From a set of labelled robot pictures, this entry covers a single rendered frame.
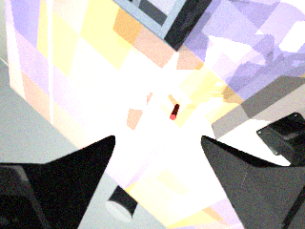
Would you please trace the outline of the red peg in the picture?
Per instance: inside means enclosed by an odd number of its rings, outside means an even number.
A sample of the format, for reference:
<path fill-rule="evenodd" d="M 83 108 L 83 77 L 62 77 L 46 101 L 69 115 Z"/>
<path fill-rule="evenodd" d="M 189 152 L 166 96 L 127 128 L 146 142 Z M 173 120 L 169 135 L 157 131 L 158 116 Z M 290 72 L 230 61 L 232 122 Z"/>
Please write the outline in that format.
<path fill-rule="evenodd" d="M 179 104 L 175 104 L 174 108 L 173 108 L 173 111 L 170 115 L 170 119 L 171 120 L 175 120 L 176 119 L 176 116 L 177 116 L 177 113 L 178 113 L 178 110 L 179 110 Z"/>

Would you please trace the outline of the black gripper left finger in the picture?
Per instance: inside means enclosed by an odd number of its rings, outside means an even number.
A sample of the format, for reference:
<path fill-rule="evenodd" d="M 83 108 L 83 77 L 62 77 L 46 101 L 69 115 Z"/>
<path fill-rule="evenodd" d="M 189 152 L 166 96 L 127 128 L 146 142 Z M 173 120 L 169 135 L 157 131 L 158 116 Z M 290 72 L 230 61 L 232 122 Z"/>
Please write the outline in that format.
<path fill-rule="evenodd" d="M 45 229 L 77 229 L 115 143 L 109 135 L 46 163 L 0 163 L 0 196 L 29 198 Z"/>

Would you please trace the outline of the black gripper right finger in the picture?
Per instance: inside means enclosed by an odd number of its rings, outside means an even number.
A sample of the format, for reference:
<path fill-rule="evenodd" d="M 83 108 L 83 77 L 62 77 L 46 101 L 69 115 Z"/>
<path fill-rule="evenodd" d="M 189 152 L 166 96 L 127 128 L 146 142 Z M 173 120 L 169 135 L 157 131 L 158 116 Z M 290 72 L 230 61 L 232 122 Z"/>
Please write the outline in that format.
<path fill-rule="evenodd" d="M 287 229 L 305 200 L 305 165 L 283 166 L 209 136 L 200 145 L 244 229 Z"/>

